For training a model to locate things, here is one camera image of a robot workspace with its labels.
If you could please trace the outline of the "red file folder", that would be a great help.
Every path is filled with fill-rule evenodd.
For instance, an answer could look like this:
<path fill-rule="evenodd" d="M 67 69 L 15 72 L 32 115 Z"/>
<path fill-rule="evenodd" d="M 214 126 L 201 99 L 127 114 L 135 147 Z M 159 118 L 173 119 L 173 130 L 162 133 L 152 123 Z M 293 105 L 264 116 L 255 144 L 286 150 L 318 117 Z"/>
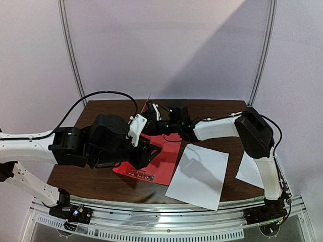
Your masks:
<path fill-rule="evenodd" d="M 124 174 L 127 170 L 143 170 L 148 174 L 154 175 L 155 178 L 154 181 L 151 182 L 146 180 L 141 181 L 168 186 L 175 170 L 182 139 L 178 134 L 160 136 L 143 135 L 143 137 L 150 139 L 152 144 L 161 147 L 161 153 L 145 168 L 135 169 L 129 162 L 123 162 L 120 167 L 113 168 L 113 172 L 127 176 Z"/>

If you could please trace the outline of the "large white paper sheet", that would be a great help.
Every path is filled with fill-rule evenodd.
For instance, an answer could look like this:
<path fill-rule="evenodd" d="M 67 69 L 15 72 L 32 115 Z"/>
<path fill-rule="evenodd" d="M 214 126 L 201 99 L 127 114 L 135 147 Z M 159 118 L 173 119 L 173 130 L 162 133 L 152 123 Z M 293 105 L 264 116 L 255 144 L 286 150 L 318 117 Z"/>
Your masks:
<path fill-rule="evenodd" d="M 229 154 L 188 144 L 165 196 L 216 211 L 219 207 Z"/>

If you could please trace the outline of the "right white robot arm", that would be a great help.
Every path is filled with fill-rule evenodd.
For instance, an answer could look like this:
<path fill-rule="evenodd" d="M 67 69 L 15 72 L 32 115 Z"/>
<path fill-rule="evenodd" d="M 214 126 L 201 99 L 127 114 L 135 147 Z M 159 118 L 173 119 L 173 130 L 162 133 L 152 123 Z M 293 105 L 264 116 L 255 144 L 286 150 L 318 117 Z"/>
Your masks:
<path fill-rule="evenodd" d="M 283 197 L 277 163 L 275 161 L 274 132 L 264 117 L 254 108 L 226 117 L 191 120 L 186 106 L 169 107 L 169 118 L 162 119 L 158 106 L 147 101 L 141 115 L 147 119 L 143 134 L 148 136 L 177 133 L 188 143 L 237 137 L 247 155 L 251 157 L 260 173 L 264 196 L 268 202 L 261 209 L 261 216 L 273 219 L 281 210 L 277 202 Z"/>

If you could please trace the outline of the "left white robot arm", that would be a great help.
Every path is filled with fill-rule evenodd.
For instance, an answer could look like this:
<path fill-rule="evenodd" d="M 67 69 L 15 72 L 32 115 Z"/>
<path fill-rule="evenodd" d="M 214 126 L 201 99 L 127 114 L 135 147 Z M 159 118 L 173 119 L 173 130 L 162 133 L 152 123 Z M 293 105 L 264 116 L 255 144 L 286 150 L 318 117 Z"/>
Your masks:
<path fill-rule="evenodd" d="M 135 169 L 147 167 L 161 148 L 142 137 L 147 119 L 136 115 L 129 122 L 114 114 L 100 114 L 91 126 L 58 128 L 40 134 L 1 134 L 1 181 L 15 185 L 55 208 L 64 218 L 75 215 L 69 193 L 52 187 L 27 171 L 22 161 L 62 166 L 116 168 L 129 162 Z"/>

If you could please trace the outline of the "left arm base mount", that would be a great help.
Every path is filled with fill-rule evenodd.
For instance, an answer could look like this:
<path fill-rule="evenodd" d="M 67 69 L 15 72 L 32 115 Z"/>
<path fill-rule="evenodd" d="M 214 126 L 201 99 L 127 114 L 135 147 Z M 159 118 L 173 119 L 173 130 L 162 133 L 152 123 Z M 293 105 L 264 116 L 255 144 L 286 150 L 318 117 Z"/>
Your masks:
<path fill-rule="evenodd" d="M 86 207 L 84 204 L 71 204 L 70 194 L 65 189 L 59 188 L 58 192 L 57 204 L 49 209 L 49 215 L 64 219 L 64 229 L 72 232 L 76 231 L 78 223 L 89 224 L 92 219 L 93 209 Z"/>

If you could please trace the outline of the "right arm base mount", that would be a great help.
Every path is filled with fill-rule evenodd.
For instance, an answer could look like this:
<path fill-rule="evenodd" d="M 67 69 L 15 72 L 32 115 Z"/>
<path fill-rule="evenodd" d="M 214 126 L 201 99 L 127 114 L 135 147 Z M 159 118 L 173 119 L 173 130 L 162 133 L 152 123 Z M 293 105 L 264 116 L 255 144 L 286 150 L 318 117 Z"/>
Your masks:
<path fill-rule="evenodd" d="M 267 237 L 276 236 L 291 214 L 292 200 L 281 196 L 278 200 L 264 199 L 264 205 L 245 209 L 243 217 L 248 225 L 258 224 Z"/>

